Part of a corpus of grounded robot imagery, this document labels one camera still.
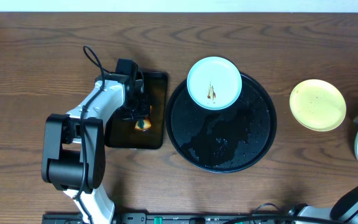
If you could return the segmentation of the orange green sponge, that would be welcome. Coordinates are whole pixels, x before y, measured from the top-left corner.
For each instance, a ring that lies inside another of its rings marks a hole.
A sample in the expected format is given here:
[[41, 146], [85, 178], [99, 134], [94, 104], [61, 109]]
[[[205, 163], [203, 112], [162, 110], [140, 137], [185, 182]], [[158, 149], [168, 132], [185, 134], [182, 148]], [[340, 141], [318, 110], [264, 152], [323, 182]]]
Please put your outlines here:
[[136, 121], [135, 124], [135, 130], [137, 131], [146, 131], [148, 129], [150, 129], [152, 126], [149, 118], [146, 116], [145, 118], [139, 119]]

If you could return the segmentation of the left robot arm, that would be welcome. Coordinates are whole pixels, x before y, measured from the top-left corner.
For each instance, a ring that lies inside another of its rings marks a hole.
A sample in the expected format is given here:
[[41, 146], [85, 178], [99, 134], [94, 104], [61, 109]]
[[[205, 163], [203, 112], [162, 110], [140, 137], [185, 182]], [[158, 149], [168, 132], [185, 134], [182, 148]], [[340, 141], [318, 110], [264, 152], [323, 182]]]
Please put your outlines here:
[[104, 129], [125, 103], [145, 104], [143, 80], [98, 80], [77, 107], [45, 122], [42, 179], [73, 199], [83, 223], [113, 220], [115, 205], [102, 185]]

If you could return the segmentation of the yellow plate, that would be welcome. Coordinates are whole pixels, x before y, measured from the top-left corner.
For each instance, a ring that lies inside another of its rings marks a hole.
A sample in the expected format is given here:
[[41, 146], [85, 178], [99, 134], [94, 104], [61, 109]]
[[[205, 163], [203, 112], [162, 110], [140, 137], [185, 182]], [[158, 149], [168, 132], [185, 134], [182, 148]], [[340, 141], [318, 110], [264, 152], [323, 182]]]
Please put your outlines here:
[[339, 127], [346, 116], [346, 101], [332, 84], [309, 79], [297, 84], [289, 97], [294, 118], [313, 131], [331, 131]]

